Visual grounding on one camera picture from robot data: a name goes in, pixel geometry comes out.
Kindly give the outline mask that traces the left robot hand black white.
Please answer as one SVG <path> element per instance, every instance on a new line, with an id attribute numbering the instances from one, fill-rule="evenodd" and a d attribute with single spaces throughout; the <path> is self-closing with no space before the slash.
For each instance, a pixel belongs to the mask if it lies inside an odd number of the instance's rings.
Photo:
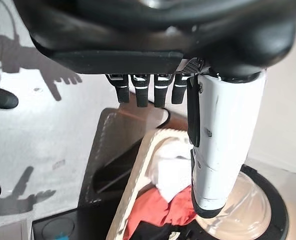
<path id="1" fill-rule="evenodd" d="M 185 73 L 192 204 L 219 214 L 246 160 L 266 83 L 296 38 L 296 0 L 16 0 L 37 50 L 79 74 L 105 74 L 127 101 L 149 78 Z"/>

